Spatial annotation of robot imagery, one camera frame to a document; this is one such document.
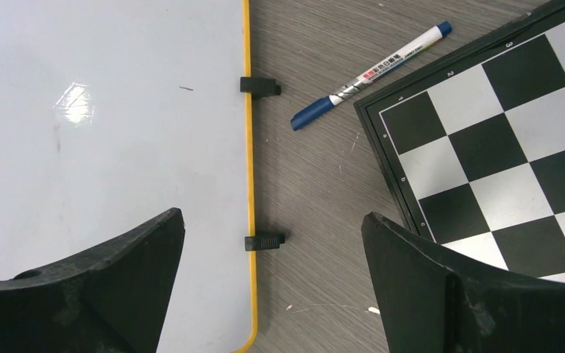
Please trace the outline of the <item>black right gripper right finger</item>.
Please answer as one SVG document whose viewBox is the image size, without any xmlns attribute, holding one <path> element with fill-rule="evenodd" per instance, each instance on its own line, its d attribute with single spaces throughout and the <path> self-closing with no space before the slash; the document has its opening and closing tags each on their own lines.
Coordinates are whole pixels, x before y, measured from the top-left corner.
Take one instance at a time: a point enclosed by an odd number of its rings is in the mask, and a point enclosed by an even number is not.
<svg viewBox="0 0 565 353">
<path fill-rule="evenodd" d="M 361 234 L 391 352 L 565 352 L 565 283 L 474 260 L 379 213 Z"/>
</svg>

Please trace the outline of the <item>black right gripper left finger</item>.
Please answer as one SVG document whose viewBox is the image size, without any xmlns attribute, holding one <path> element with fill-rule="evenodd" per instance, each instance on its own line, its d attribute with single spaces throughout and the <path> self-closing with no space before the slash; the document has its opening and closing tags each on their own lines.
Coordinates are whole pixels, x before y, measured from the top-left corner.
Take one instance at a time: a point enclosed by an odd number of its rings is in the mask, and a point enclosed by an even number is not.
<svg viewBox="0 0 565 353">
<path fill-rule="evenodd" d="M 0 352 L 155 352 L 185 239 L 182 211 L 0 280 Z"/>
</svg>

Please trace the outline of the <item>yellow framed whiteboard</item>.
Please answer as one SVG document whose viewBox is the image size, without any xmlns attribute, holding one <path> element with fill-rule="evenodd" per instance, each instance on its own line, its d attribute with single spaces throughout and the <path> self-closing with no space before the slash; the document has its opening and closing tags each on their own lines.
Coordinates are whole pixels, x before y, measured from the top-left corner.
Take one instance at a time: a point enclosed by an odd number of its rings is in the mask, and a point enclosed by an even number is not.
<svg viewBox="0 0 565 353">
<path fill-rule="evenodd" d="M 160 352 L 257 333 L 247 1 L 0 1 L 0 279 L 176 207 Z"/>
</svg>

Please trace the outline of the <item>white blue whiteboard marker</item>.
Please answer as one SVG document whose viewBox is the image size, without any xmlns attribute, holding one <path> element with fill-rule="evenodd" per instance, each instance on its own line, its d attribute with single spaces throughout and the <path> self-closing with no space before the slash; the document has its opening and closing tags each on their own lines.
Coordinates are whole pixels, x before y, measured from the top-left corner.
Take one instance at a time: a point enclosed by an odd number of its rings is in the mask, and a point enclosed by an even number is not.
<svg viewBox="0 0 565 353">
<path fill-rule="evenodd" d="M 452 31 L 449 21 L 444 21 L 433 26 L 422 35 L 412 40 L 394 53 L 383 58 L 378 63 L 364 71 L 328 96 L 317 99 L 312 104 L 296 113 L 290 121 L 293 131 L 304 128 L 317 118 L 338 106 L 343 101 L 356 95 L 363 89 L 370 86 L 380 77 L 400 67 L 412 57 L 430 48 Z"/>
</svg>

